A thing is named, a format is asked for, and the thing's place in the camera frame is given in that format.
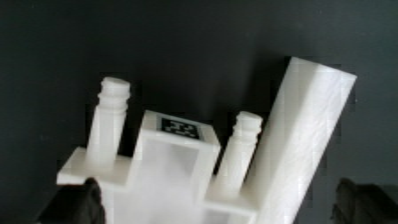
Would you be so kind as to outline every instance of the white cylindrical peg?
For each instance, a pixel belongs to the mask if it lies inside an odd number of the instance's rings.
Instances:
[[[293,223],[355,78],[292,58],[247,179],[256,224]]]
[[[256,114],[240,112],[215,179],[219,191],[228,197],[236,197],[240,195],[240,188],[258,143],[258,133],[261,131],[261,121],[263,118]]]
[[[96,171],[108,171],[114,166],[123,125],[126,119],[126,100],[130,98],[130,83],[112,77],[105,77],[100,104],[91,126],[91,138],[87,146],[85,165]]]

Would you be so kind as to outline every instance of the small white post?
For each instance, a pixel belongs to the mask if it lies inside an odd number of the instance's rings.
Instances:
[[[91,170],[110,171],[114,167],[121,132],[126,119],[126,100],[130,98],[130,83],[105,77],[100,104],[91,127],[85,165]]]
[[[215,179],[217,189],[226,197],[240,195],[263,118],[249,112],[240,112],[236,120]]]

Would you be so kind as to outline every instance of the white plastic object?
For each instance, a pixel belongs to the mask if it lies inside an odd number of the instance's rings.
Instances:
[[[256,224],[293,223],[355,78],[292,58],[247,179]]]
[[[130,83],[117,78],[105,77],[101,85],[103,90],[98,94],[100,104],[93,119],[85,165],[96,171],[110,171],[126,119]]]
[[[252,153],[258,143],[258,133],[261,131],[263,118],[249,113],[240,112],[233,136],[228,141],[228,147],[222,157],[215,185],[219,194],[226,197],[238,197],[247,168],[252,159]]]
[[[103,191],[108,224],[220,224],[208,221],[201,203],[219,151],[212,125],[146,111],[128,191]]]
[[[133,153],[132,181],[135,180],[133,175],[140,172],[140,163],[146,157],[146,148],[151,147],[151,142],[183,146],[187,150],[197,152],[192,186],[196,192],[194,198],[199,200],[204,197],[220,152],[220,143],[213,127],[208,124],[155,111],[146,111]]]
[[[82,184],[96,177],[101,188],[128,190],[132,158],[117,155],[130,83],[105,77],[96,107],[87,150],[78,147],[57,175],[57,184]]]

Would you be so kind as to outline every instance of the black object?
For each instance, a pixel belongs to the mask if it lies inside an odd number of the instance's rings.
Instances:
[[[334,224],[398,224],[398,204],[375,184],[341,179],[332,219]]]
[[[105,224],[101,189],[94,178],[64,185],[39,217],[41,224]]]
[[[192,124],[187,124],[181,121],[174,121],[167,118],[162,118],[160,130],[176,135],[181,135],[188,138],[201,140],[197,126]]]

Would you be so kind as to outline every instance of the black background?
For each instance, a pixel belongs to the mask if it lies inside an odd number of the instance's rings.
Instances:
[[[133,85],[121,153],[142,110],[213,124],[267,118],[297,56],[359,76],[299,223],[327,223],[339,178],[396,183],[398,1],[0,2],[0,223],[32,223],[87,144],[100,81]]]

